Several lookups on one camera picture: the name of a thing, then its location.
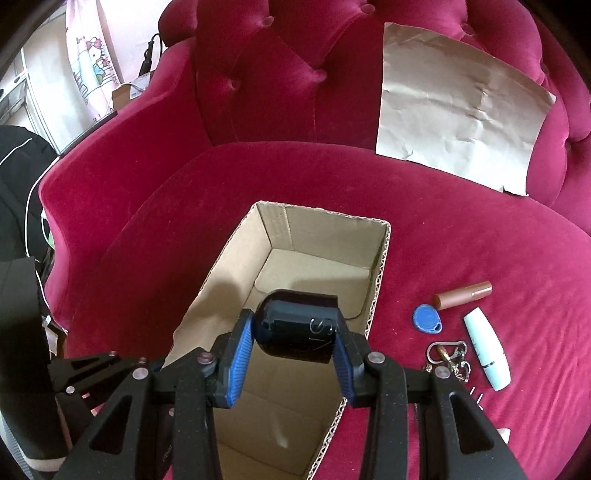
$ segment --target blue gripper pad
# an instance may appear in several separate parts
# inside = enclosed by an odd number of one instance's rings
[[[248,362],[251,359],[252,353],[252,315],[249,316],[248,320],[244,325],[242,335],[238,341],[236,347],[236,354],[230,366],[228,375],[228,394],[226,395],[226,401],[228,407],[233,407],[236,400],[240,398],[242,394],[242,387],[244,385],[244,379],[246,378],[246,370],[248,369]]]
[[[349,362],[345,344],[338,332],[333,349],[333,361],[335,362],[336,378],[339,380],[340,390],[347,400],[352,401],[355,398],[355,391],[353,390],[353,366]]]

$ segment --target carabiner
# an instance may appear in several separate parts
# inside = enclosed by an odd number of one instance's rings
[[[434,347],[439,347],[441,346],[441,350],[438,351],[440,353],[440,355],[443,357],[442,360],[433,360],[433,358],[431,357],[431,350]],[[454,349],[453,353],[451,355],[448,355],[448,358],[445,358],[443,355],[443,352],[447,353],[447,351],[444,349],[444,347],[446,346],[455,346],[456,348]],[[460,340],[459,342],[433,342],[431,345],[429,345],[427,347],[427,361],[429,361],[429,363],[433,364],[433,365],[437,365],[437,364],[442,364],[444,362],[449,362],[455,358],[460,357],[461,359],[463,359],[466,354],[468,352],[468,346],[466,344],[466,342]]]

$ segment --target white cord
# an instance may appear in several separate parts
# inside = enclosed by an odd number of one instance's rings
[[[31,195],[33,195],[33,190],[35,190],[35,187],[37,186],[37,184],[41,181],[41,179],[45,176],[45,174],[51,170],[52,166],[55,165],[59,159],[60,159],[60,156],[58,155],[56,157],[56,159],[54,161],[52,161],[50,163],[50,165],[44,170],[44,172],[41,174],[41,176],[37,180],[35,180],[35,183],[31,187],[31,190],[29,190],[29,195],[27,196],[27,204],[25,205],[25,255],[28,257],[31,256],[29,254],[29,237],[27,235],[28,220],[29,220],[29,203],[31,203]]]
[[[41,277],[39,276],[39,272],[37,272],[37,269],[35,269],[35,275],[37,276],[37,281],[39,282],[39,288],[41,289],[41,296],[43,297],[43,301],[45,302],[47,309],[51,311],[51,309],[49,308],[49,304],[47,303],[47,299],[45,298],[45,291],[43,290],[43,284],[41,283]]]
[[[4,157],[2,160],[0,160],[0,165],[2,165],[4,163],[4,160],[6,160],[8,157],[10,157],[10,155],[12,155],[16,150],[18,150],[21,147],[24,147],[26,144],[28,144],[31,140],[33,140],[32,138],[29,138],[28,140],[25,140],[24,143],[21,143],[18,147],[14,147],[9,153],[8,155],[6,155],[6,157]]]
[[[131,85],[133,88],[135,88],[136,90],[138,90],[138,91],[140,91],[140,92],[142,92],[142,93],[144,93],[144,92],[146,91],[146,89],[145,89],[145,88],[138,87],[137,85],[135,85],[135,84],[133,84],[133,83],[131,83],[131,82],[123,82],[123,83],[120,83],[120,84],[119,84],[119,86],[123,86],[123,85]]]
[[[43,232],[43,238],[47,242],[47,245],[49,245],[51,248],[53,248],[51,246],[51,242],[49,241],[49,235],[47,235],[47,232],[45,231],[45,223],[43,222],[43,217],[41,217],[41,231]]]

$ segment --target box flap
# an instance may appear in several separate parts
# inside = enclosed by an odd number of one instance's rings
[[[351,319],[363,309],[370,275],[368,268],[274,248],[256,278],[255,288],[265,295],[279,288],[337,295],[340,311]]]
[[[211,348],[218,335],[234,328],[270,250],[258,211],[251,209],[228,240],[183,321],[174,331],[173,347],[165,366],[197,346]]]
[[[294,247],[291,242],[291,232],[287,221],[285,205],[268,202],[258,202],[256,205],[265,225],[265,230],[267,230],[271,247],[293,250]]]
[[[253,478],[273,480],[301,480],[301,475],[282,472],[257,460],[237,452],[223,443],[217,444],[217,452],[224,478],[232,480],[252,480]]]
[[[386,234],[383,223],[321,209],[288,206],[285,211],[294,250],[354,267],[374,266]]]
[[[292,475],[304,475],[323,437],[318,420],[246,391],[231,410],[216,408],[214,415],[217,437],[225,445]]]

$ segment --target crumpled paper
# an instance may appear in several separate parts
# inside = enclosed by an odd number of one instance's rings
[[[376,153],[527,195],[531,152],[555,99],[477,48],[386,24]]]

